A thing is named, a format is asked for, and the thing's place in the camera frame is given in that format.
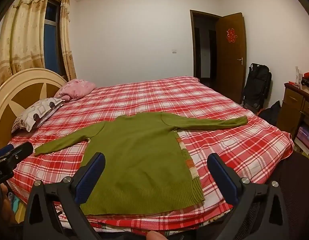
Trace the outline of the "person right hand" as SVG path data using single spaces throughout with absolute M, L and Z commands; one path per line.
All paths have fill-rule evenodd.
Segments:
M 168 240 L 164 235 L 156 231 L 149 231 L 146 240 Z

